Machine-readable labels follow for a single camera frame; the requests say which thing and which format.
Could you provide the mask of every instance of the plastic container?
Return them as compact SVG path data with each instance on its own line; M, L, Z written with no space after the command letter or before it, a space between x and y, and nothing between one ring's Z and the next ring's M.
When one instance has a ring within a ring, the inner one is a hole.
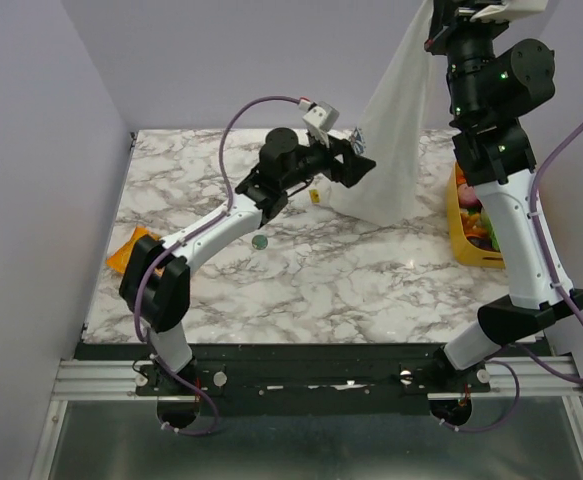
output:
M447 220L449 222L449 237L451 238L453 255L462 265L504 268L504 260L500 252L478 248L467 240L464 235L462 220L460 219L460 203L458 202L457 178L459 173L460 168L455 163L447 184Z

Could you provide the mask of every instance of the marble tabletop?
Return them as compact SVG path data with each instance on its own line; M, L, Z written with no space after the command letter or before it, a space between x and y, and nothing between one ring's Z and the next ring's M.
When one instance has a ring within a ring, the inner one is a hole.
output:
M226 163L234 185L257 161L268 130L236 130ZM165 235L224 201L219 130L142 131L108 246L137 225ZM475 321L479 306L507 291L504 271L459 265L448 239L444 188L453 165L451 131L420 142L412 218L380 228L313 205L309 194L260 232L247 235L193 277L185 317L192 343L447 342ZM87 318L89 343L136 342L118 296L121 275L102 267Z

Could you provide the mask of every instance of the white towel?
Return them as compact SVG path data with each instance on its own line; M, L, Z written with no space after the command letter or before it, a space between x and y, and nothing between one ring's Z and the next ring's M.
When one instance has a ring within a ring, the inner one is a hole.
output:
M339 213L388 226L413 211L433 72L433 56L424 51L432 13L433 0L424 0L351 137L357 153L377 166L351 189L330 184L320 192L322 202Z

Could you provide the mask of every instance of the purple cable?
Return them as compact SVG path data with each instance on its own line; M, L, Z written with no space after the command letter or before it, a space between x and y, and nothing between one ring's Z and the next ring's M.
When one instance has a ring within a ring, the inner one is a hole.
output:
M573 142L573 140L575 140L575 138L578 135L580 135L582 132L583 132L583 122L573 132L571 132L571 134L567 138L565 138L562 141L562 143L560 143L560 145L558 145L556 147L556 149L553 150L553 152L551 152L551 154L547 157L547 159L544 161L542 166L538 169L538 172L537 172L535 178L533 179L533 183L531 185L531 192L529 194L529 211L531 214L537 213L537 211L538 211L538 190L540 188L540 179L542 178L544 173L548 170L548 168L551 166L551 164L555 161L557 156L560 155L560 153L562 153L562 151L566 147L568 147L569 144L571 142ZM583 328L583 312L573 302L573 300L569 296L568 292L562 286L560 286L560 275L558 274L558 269L555 265L555 262L553 261L553 258L551 257L551 250L549 248L549 244L547 242L546 235L544 234L544 230L542 228L542 222L540 221L540 218L538 215L532 215L531 221L533 222L533 226L534 226L536 234L538 236L538 241L540 243L540 248L541 248L542 254L544 256L544 261L546 262L547 268L549 269L551 281L555 285L555 289L557 290L557 292L564 299L564 302L568 305L568 307L574 313L574 315L576 316L576 318L580 322L580 325L582 325L582 328ZM566 380L568 382L583 385L583 378L574 377L571 375L565 375L564 373L560 373L556 369L552 368L550 365L543 362L540 359L540 357L538 357L536 354L534 354L526 346L518 344L517 347L520 348L521 350L524 350L527 353L527 355L529 355L529 357L531 357L531 359L533 359L533 361L535 361L538 365L540 365L542 368L544 368L546 371L552 373L556 377L561 378L562 380Z
M227 213L229 211L231 211L231 208L233 208L233 202L234 202L233 189L231 188L231 180L229 180L226 166L224 164L224 144L226 143L227 136L229 135L229 132L233 128L233 125L235 125L235 122L237 122L237 120L242 116L242 114L244 112L246 112L249 108L253 107L254 105L257 105L259 103L264 103L264 102L270 102L270 101L290 102L290 103L295 103L296 105L300 103L300 100L297 98L286 97L286 96L281 96L281 95L261 97L261 98L257 98L255 100L247 103L244 107L242 107L238 111L238 113L235 114L235 116L231 119L231 121L229 122L227 127L224 129L224 132L222 133L222 138L220 139L220 148L218 150L218 162L220 164L220 174L222 175L222 180L224 182L224 186L225 186L226 192L227 192L227 209L226 209L226 211L220 212L217 216L213 217L211 220L206 222L204 225L201 225L200 227L196 228L192 232L188 233L187 235L184 236L184 238L174 242L173 245L171 245L170 247L165 249L160 255L158 255L157 258L151 263L151 265L149 265L149 267L144 272L144 275L142 276L142 280L140 281L140 285L138 286L138 293L135 297L135 303L133 306L133 326L135 328L135 334L138 337L138 340L140 340L140 342L142 342L142 343L146 343L149 346L149 349L155 355L154 360L171 377L173 377L174 380L176 380L181 385L187 387L189 390L191 390L196 395L199 395L202 399L204 399L205 402L207 402L209 404L209 406L213 410L214 421L209 429L200 430L200 431L179 430L178 433L181 435L202 436L202 435L208 435L208 434L212 433L220 421L220 412L218 411L218 407L216 406L216 404L213 402L213 400L211 400L211 397L209 397L203 390L201 390L197 386L193 385L190 382L187 382L186 380L184 380L183 378L178 376L178 374L176 372L174 372L173 370L171 370L169 368L169 366L157 355L155 348L153 347L153 345L151 345L151 342L150 342L148 335L145 335L144 332L142 331L142 324L141 324L141 318L140 318L140 313L142 312L142 298L144 296L144 291L147 288L147 284L149 283L149 279L151 278L151 275L153 274L155 269L158 268L158 265L160 265L175 250L177 250L178 248L180 248L183 245L186 245L186 242L189 241L191 238L199 235L202 232L205 232L206 230L208 230L212 226L219 223L227 215Z
M511 365L509 365L508 363L501 362L499 360L489 360L487 363L495 363L497 365L501 365L507 370L509 370L509 372L511 372L511 376L513 377L513 383L515 383L515 398L513 399L511 408L509 408L507 413L502 415L500 420L492 423L491 425L487 425L486 427L457 427L445 421L442 421L440 425L443 425L447 427L449 430L453 430L454 432L458 433L485 433L490 432L491 430L495 430L498 427L501 427L507 420L509 420L511 415L513 415L513 412L515 412L515 410L518 408L518 403L520 402L520 379L518 378L518 375L515 373L515 370L513 370L513 368L511 368Z

